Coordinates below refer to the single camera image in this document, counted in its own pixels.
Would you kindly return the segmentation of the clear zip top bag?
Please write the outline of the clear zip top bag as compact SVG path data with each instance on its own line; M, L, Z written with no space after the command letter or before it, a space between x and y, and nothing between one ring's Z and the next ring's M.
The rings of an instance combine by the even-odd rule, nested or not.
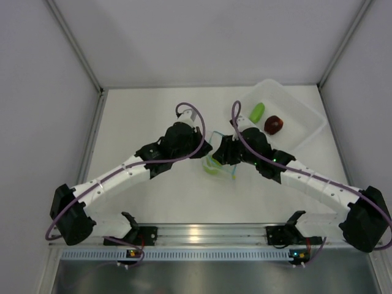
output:
M216 130L208 130L206 132L206 141L213 147L213 149L208 153L207 156L213 157L213 154L220 147L223 136L224 136L223 133L216 131ZM221 174L218 174L218 175L210 175L208 173L206 173L206 174L210 175L216 179L234 181L236 179L236 168L237 168L237 165L222 165L223 172Z

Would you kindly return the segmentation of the green fake apple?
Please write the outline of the green fake apple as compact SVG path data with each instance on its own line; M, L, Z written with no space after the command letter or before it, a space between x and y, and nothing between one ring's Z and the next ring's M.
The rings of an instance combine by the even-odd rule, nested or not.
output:
M218 175L223 172L222 165L211 156L206 156L202 161L204 171L210 175Z

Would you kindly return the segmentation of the green fake food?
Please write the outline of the green fake food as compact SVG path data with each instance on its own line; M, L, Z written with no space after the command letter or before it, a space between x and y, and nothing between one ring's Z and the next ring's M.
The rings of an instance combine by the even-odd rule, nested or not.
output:
M258 123L261 120L264 112L265 112L265 104L260 102L257 105L255 105L254 108L252 109L249 115L249 120L254 124Z

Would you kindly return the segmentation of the red fake apple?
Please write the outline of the red fake apple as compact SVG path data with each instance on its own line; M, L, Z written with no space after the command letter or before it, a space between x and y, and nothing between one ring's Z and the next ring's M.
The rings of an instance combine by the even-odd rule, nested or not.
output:
M278 133L283 128L284 122L280 117L274 115L266 119L264 131L269 135Z

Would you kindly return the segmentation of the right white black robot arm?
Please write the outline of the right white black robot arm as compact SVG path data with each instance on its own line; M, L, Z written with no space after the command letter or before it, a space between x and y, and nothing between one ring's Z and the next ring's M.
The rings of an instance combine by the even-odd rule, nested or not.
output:
M274 149L258 128L241 135L223 136L213 159L221 165L247 163L266 179L291 187L333 210L331 214L297 211L287 222L285 234L293 243L307 237L339 238L361 252L378 250L391 227L391 216L381 191L346 186L323 177L293 155Z

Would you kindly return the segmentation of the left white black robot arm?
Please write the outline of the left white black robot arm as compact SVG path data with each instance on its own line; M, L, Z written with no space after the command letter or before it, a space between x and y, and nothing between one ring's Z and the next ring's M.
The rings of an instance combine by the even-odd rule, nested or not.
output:
M207 155L211 145L205 140L204 127L176 122L158 141L144 145L121 165L104 175L69 187L56 188L50 208L52 224L68 246L80 244L89 237L112 237L124 244L138 239L138 225L127 212L104 216L99 206L130 187L169 171L172 165L185 159Z

